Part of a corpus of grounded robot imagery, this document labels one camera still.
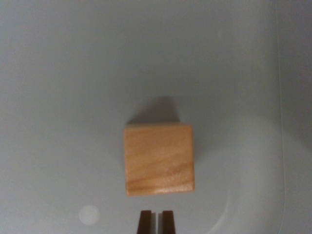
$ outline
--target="white surface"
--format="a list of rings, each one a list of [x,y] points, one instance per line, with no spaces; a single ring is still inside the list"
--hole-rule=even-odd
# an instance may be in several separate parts
[[[79,219],[85,225],[95,224],[99,219],[99,211],[96,206],[86,205],[79,211]]]
[[[312,3],[277,6],[286,203],[281,234],[312,233]]]
[[[0,233],[135,233],[146,209],[179,234],[278,233],[275,19],[269,2],[2,2]],[[148,106],[193,125],[195,192],[126,197],[122,129]]]

